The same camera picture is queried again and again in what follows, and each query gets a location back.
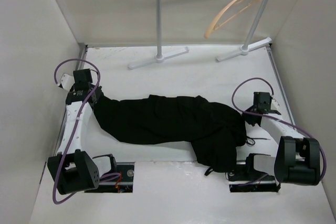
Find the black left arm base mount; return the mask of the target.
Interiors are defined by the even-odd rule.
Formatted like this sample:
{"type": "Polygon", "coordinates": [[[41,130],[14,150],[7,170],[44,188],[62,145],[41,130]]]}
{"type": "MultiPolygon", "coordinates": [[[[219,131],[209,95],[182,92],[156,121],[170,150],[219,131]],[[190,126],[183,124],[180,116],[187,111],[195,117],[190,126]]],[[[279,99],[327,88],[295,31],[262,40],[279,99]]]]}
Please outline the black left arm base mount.
{"type": "Polygon", "coordinates": [[[114,171],[102,176],[98,188],[85,193],[132,193],[134,168],[134,163],[117,163],[114,171]]]}

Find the black trousers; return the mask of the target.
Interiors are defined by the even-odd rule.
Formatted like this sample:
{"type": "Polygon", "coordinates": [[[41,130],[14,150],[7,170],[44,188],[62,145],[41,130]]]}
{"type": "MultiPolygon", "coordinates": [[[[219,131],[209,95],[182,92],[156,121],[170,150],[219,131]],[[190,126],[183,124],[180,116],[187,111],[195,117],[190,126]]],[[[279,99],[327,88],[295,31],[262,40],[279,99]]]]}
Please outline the black trousers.
{"type": "Polygon", "coordinates": [[[201,96],[118,101],[101,95],[93,113],[100,127],[123,143],[189,142],[197,162],[218,173],[235,171],[236,148],[247,140],[239,112],[201,96]]]}

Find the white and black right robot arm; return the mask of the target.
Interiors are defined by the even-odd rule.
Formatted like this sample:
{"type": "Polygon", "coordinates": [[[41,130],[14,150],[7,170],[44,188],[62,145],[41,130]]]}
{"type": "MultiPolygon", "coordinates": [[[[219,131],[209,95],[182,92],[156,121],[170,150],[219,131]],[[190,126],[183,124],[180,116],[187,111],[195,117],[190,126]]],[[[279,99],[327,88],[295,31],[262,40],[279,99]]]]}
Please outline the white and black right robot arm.
{"type": "Polygon", "coordinates": [[[276,156],[249,154],[243,168],[248,179],[265,173],[279,183],[315,186],[320,182],[319,142],[283,121],[270,93],[255,92],[253,105],[243,112],[243,117],[248,124],[260,126],[278,145],[276,156]]]}

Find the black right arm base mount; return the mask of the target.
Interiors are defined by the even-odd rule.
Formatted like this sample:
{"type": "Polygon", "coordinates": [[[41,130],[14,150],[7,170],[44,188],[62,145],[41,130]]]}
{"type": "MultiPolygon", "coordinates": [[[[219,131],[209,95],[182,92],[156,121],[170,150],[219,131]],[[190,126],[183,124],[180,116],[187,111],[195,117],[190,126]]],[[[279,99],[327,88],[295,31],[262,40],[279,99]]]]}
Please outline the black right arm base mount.
{"type": "Polygon", "coordinates": [[[274,176],[259,172],[243,161],[237,162],[236,169],[225,176],[231,193],[278,193],[281,189],[274,176]]]}

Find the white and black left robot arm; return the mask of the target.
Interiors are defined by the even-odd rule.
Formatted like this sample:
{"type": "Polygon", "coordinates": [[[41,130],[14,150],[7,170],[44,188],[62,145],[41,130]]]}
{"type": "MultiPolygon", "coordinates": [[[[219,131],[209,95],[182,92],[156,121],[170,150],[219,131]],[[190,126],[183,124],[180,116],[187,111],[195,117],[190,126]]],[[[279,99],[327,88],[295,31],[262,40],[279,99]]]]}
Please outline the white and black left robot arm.
{"type": "Polygon", "coordinates": [[[61,195],[97,189],[103,181],[113,181],[120,174],[112,154],[91,157],[86,151],[87,127],[93,105],[101,94],[95,87],[91,70],[73,72],[74,83],[68,86],[66,124],[55,156],[49,157],[48,170],[61,195]]]}

